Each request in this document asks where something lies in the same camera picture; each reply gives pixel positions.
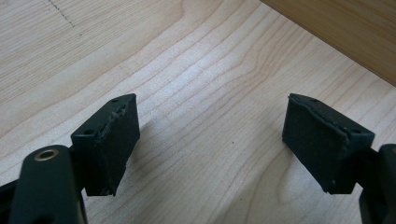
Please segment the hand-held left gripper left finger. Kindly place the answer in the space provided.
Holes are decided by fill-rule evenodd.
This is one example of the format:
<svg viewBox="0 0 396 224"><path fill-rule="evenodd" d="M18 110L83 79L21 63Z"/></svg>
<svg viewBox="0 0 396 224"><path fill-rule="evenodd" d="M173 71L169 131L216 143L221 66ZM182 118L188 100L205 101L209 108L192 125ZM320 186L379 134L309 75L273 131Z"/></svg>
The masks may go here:
<svg viewBox="0 0 396 224"><path fill-rule="evenodd" d="M71 134L88 196L116 194L139 138L134 93L108 101Z"/></svg>

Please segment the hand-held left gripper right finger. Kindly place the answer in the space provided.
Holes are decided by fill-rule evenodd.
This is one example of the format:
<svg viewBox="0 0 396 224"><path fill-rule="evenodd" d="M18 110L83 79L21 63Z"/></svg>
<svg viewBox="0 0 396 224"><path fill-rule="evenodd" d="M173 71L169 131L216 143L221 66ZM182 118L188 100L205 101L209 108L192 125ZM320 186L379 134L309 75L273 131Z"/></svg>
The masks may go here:
<svg viewBox="0 0 396 224"><path fill-rule="evenodd" d="M292 93L282 140L330 194L349 194L375 134L321 101Z"/></svg>

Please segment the brown wooden panel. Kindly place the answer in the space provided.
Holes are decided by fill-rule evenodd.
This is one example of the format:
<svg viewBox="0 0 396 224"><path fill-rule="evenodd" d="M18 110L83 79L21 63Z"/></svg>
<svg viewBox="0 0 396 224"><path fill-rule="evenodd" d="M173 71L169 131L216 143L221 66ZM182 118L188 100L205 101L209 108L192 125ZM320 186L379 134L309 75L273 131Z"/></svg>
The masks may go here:
<svg viewBox="0 0 396 224"><path fill-rule="evenodd" d="M261 0L396 87L396 0Z"/></svg>

